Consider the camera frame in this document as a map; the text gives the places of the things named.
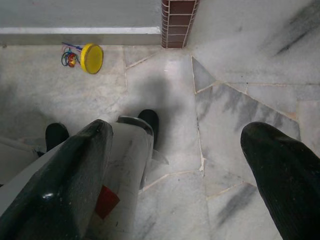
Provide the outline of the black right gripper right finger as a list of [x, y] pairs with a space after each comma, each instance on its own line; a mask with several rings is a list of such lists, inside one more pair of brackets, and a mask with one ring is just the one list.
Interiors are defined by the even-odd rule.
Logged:
[[320, 238], [320, 159], [302, 142], [264, 122], [240, 136], [258, 191], [284, 240]]

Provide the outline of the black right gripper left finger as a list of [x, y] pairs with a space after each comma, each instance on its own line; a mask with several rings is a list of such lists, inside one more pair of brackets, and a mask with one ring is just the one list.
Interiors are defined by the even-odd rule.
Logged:
[[2, 186], [1, 239], [84, 239], [112, 139], [112, 126], [97, 119]]

